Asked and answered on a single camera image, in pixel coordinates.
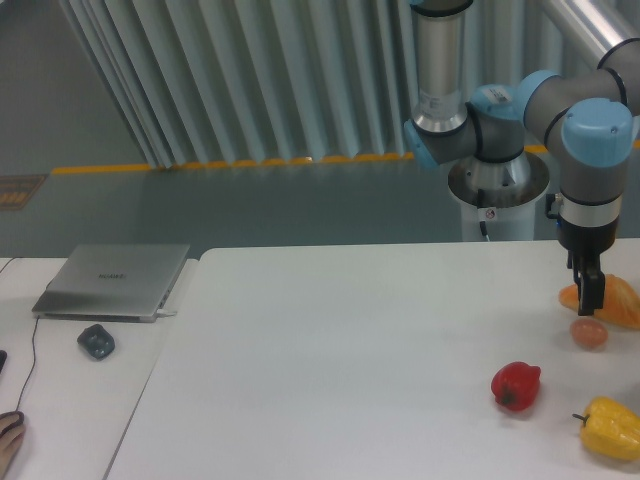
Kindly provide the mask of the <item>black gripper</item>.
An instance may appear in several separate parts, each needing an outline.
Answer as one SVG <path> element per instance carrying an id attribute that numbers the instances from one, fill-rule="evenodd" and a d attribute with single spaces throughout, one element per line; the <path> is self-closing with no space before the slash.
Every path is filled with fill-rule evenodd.
<path id="1" fill-rule="evenodd" d="M 616 221 L 597 227 L 584 227 L 557 221 L 559 243 L 567 250 L 567 268 L 572 271 L 578 293 L 578 314 L 590 316 L 604 305 L 605 274 L 600 257 L 616 239 Z"/>

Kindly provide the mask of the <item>person's hand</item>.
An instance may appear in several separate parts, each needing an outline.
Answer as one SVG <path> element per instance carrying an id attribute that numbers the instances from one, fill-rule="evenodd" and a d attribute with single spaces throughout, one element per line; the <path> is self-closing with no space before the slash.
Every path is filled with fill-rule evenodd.
<path id="1" fill-rule="evenodd" d="M 17 440 L 11 440 L 11 424 L 16 419 L 16 412 L 6 412 L 1 415 L 1 477 L 4 477 L 9 466 L 19 450 L 24 435 Z"/>

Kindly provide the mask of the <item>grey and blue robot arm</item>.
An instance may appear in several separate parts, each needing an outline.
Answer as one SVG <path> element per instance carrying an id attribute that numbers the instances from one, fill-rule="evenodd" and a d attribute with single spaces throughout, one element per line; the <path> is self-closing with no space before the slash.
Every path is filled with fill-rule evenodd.
<path id="1" fill-rule="evenodd" d="M 601 254 L 614 242 L 628 158 L 639 115 L 639 35 L 600 1 L 545 1 L 542 9 L 574 43 L 591 71 L 564 78 L 548 70 L 525 77 L 498 101 L 461 93 L 467 1 L 413 1 L 418 102 L 405 132 L 426 166 L 459 159 L 513 164 L 526 134 L 559 161 L 560 190 L 546 200 L 577 287 L 578 313 L 605 300 Z"/>

